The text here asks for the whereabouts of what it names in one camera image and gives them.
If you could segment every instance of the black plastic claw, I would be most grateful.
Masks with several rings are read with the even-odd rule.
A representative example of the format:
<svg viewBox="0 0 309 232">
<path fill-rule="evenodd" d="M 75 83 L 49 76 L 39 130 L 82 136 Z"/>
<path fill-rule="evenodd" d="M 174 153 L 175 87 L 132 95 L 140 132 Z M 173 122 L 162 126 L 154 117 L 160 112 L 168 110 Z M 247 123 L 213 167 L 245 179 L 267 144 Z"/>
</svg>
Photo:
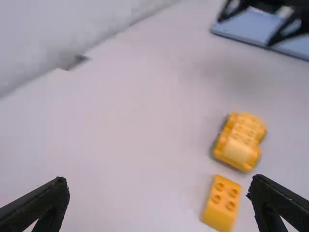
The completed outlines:
<svg viewBox="0 0 309 232">
<path fill-rule="evenodd" d="M 270 37 L 266 46 L 273 46 L 282 41 L 292 39 L 301 35 L 305 35 L 309 32 L 309 10 L 295 10 L 289 18 L 287 18 L 282 25 L 275 31 L 275 33 Z M 299 28 L 284 33 L 284 30 L 295 22 L 295 20 L 300 19 L 301 25 Z"/>
</svg>

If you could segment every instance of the yellow lego brick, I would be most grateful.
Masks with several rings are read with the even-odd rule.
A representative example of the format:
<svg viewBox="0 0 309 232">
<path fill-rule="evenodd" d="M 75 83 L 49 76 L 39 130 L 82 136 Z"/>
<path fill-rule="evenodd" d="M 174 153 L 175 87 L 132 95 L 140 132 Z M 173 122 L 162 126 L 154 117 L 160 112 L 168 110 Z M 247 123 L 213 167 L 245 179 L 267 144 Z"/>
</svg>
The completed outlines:
<svg viewBox="0 0 309 232">
<path fill-rule="evenodd" d="M 244 172 L 251 171 L 259 160 L 259 143 L 266 134 L 264 121 L 243 112 L 231 113 L 220 133 L 214 156 Z"/>
<path fill-rule="evenodd" d="M 230 232 L 236 220 L 241 186 L 220 175 L 214 177 L 201 221 L 220 232 Z"/>
</svg>

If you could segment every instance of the white floor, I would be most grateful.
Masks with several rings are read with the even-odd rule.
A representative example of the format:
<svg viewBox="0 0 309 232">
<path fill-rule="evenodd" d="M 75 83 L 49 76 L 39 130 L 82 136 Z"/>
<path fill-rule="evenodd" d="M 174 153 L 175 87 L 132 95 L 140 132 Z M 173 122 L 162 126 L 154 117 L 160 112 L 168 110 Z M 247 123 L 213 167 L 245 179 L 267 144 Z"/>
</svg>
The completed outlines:
<svg viewBox="0 0 309 232">
<path fill-rule="evenodd" d="M 0 205 L 56 176 L 62 231 L 212 231 L 199 222 L 212 176 L 243 187 L 234 231 L 258 231 L 245 197 L 264 174 L 309 199 L 308 63 L 208 32 L 216 0 L 177 4 L 131 27 L 71 72 L 0 101 Z M 263 158 L 242 174 L 210 158 L 233 105 L 263 117 Z"/>
</svg>

